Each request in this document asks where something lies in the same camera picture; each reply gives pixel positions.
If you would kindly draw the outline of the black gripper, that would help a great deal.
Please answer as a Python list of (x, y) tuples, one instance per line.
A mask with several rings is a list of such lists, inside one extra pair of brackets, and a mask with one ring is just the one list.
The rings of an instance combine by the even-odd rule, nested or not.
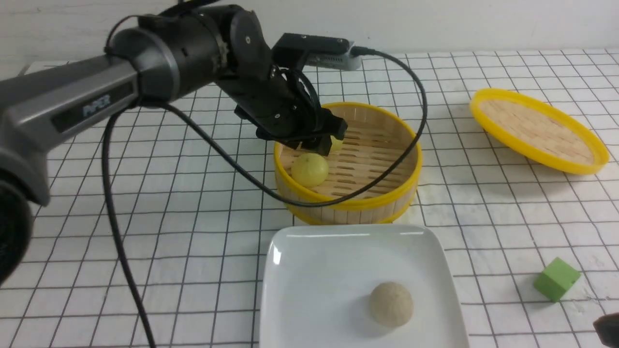
[[(341, 140), (347, 130), (343, 118), (322, 110), (314, 86), (298, 69), (272, 68), (263, 79), (228, 73), (215, 84), (236, 103), (235, 115), (292, 150), (328, 156), (333, 139)], [(315, 132), (317, 137), (307, 137)]]

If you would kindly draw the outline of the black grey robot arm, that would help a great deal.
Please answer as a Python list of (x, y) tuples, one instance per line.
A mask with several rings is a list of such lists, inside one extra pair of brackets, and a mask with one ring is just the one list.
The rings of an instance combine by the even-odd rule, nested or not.
[(134, 107), (171, 103), (214, 83), (261, 140), (327, 155), (347, 124), (303, 87), (304, 66), (353, 68), (345, 38), (285, 33), (266, 44), (253, 11), (189, 0), (108, 40), (104, 54), (0, 84), (1, 279), (27, 251), (29, 203), (50, 201), (48, 153)]

